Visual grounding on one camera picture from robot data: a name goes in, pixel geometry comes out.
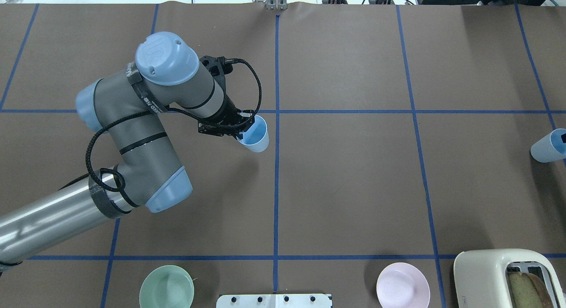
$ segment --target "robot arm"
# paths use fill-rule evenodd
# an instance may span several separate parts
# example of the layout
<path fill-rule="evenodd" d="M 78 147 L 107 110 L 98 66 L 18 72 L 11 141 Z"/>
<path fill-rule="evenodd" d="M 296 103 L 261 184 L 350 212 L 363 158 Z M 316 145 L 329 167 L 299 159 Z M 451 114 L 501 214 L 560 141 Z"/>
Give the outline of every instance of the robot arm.
<path fill-rule="evenodd" d="M 190 195 L 192 185 L 158 113 L 182 112 L 199 120 L 200 133 L 227 134 L 263 151 L 269 139 L 265 121 L 255 115 L 259 103 L 241 111 L 225 92 L 224 74 L 237 62 L 249 66 L 223 57 L 199 60 L 176 34 L 159 32 L 139 46 L 125 71 L 83 89 L 77 112 L 97 131 L 87 149 L 91 176 L 0 217 L 0 272 L 136 207 L 160 212 Z M 170 108 L 172 103 L 184 110 Z M 89 151 L 105 131 L 123 163 L 93 171 Z"/>

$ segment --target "bread slice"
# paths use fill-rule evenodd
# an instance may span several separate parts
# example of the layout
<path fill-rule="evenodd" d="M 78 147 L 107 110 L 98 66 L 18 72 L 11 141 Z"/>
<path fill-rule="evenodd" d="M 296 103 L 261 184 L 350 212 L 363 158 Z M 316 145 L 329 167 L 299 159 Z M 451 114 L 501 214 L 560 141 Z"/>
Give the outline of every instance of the bread slice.
<path fill-rule="evenodd" d="M 507 275 L 515 308 L 553 308 L 546 286 L 538 276 L 523 272 Z"/>

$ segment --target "blue plastic cup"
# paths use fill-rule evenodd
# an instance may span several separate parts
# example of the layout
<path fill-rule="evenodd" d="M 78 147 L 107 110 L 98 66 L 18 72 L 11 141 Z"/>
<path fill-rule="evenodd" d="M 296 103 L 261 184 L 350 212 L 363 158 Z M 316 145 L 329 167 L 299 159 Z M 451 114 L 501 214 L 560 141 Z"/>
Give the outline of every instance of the blue plastic cup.
<path fill-rule="evenodd" d="M 238 139 L 252 152 L 264 151 L 269 145 L 269 134 L 267 133 L 267 123 L 260 115 L 255 115 L 255 122 L 243 133 L 243 139 Z"/>
<path fill-rule="evenodd" d="M 555 129 L 531 147 L 532 157 L 542 163 L 566 158 L 566 129 Z"/>

